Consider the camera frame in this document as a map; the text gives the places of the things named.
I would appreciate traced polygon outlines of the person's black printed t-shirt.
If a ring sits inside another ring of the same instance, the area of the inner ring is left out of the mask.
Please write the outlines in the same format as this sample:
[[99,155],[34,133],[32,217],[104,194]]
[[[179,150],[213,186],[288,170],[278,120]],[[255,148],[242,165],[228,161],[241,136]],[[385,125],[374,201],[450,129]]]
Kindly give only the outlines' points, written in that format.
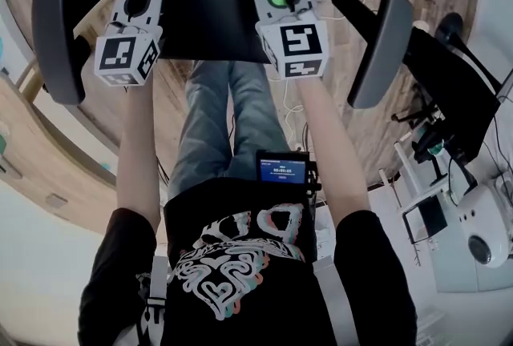
[[[162,346],[335,346],[313,272],[308,200],[287,184],[215,178],[164,208],[168,284]],[[131,329],[148,344],[146,299],[156,236],[126,208],[113,212],[80,304],[80,346],[112,346]],[[368,210],[336,229],[333,262],[360,346],[414,346],[417,316],[402,265]]]

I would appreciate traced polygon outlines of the black device with blue screen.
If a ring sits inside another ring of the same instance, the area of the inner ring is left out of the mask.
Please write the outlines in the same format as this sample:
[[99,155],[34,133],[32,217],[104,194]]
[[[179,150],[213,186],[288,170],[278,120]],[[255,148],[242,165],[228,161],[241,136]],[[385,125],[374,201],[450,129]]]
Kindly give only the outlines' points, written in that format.
[[257,151],[256,177],[263,183],[300,187],[309,198],[322,189],[317,163],[310,159],[308,152],[303,151]]

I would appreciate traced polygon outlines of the person's blue jeans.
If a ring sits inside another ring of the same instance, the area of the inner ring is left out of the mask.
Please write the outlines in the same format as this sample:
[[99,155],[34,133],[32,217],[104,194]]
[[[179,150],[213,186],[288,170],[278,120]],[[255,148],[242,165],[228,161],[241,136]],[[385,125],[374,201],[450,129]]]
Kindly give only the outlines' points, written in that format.
[[189,112],[169,198],[209,179],[254,180],[258,151],[289,149],[263,65],[199,61],[185,93]]

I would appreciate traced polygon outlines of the black mesh office chair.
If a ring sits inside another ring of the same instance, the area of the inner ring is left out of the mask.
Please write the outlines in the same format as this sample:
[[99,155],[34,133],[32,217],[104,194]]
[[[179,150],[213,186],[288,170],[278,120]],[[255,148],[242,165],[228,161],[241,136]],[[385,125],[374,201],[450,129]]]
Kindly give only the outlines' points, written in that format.
[[[409,0],[381,0],[372,11],[359,0],[331,0],[366,40],[349,92],[350,106],[376,106],[407,52],[413,24]],[[32,0],[34,51],[54,101],[78,105],[85,98],[82,69],[95,59],[96,39],[112,21],[115,0]],[[163,0],[158,59],[270,63],[256,30],[254,0]]]

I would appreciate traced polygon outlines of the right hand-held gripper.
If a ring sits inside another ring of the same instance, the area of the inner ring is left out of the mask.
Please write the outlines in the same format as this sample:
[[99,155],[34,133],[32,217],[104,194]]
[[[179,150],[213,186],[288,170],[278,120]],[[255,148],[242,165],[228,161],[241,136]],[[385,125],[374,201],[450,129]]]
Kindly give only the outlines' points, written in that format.
[[279,78],[320,78],[329,60],[329,39],[326,21],[313,10],[317,0],[285,0],[295,13],[290,15],[272,0],[254,2],[260,20],[256,32]]

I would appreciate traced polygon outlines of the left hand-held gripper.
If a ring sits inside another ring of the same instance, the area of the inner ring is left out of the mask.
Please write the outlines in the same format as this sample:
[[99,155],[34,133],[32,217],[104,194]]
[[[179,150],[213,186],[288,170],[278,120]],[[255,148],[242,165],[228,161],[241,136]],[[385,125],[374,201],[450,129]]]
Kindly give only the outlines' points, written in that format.
[[[145,84],[160,56],[157,25],[163,0],[115,0],[111,20],[96,39],[94,74],[110,87]],[[139,17],[143,24],[129,23]]]

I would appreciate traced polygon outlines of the wooden table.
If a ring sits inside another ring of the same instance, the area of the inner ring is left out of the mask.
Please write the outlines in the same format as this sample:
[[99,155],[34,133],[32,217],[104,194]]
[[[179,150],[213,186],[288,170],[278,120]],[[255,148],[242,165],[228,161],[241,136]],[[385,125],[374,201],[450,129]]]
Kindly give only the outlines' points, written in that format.
[[0,73],[0,180],[45,211],[103,234],[116,209],[115,176],[75,146]]

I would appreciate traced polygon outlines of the person's right forearm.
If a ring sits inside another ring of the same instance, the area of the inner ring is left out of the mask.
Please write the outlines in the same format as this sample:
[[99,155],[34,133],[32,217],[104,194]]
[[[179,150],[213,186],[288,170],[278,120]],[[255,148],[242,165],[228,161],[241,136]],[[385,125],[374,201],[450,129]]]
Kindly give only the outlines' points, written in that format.
[[313,141],[317,168],[333,223],[355,211],[368,211],[370,202],[362,165],[337,106],[319,78],[296,81]]

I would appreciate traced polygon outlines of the white framed black screen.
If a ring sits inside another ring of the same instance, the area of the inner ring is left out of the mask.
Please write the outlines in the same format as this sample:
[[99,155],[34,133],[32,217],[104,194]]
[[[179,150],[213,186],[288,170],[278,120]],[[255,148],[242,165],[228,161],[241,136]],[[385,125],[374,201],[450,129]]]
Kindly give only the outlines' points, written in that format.
[[446,217],[437,196],[416,203],[402,213],[411,244],[428,240],[447,227]]

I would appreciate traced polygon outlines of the person's left forearm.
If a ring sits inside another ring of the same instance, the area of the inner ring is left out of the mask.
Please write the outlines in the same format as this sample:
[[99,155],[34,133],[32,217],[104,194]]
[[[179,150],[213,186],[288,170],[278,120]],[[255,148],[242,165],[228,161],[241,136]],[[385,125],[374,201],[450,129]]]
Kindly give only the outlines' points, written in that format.
[[119,207],[160,225],[160,178],[154,131],[153,80],[131,86],[125,97],[116,195]]

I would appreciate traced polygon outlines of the black flat panel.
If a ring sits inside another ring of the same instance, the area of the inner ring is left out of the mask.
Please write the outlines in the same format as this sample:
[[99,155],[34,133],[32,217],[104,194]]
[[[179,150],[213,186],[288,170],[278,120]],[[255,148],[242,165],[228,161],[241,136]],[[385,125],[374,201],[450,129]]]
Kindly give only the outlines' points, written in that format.
[[414,159],[417,163],[429,160],[428,149],[444,143],[454,160],[468,164],[477,157],[500,107],[496,93],[466,61],[416,27],[403,63],[444,117],[417,142]]

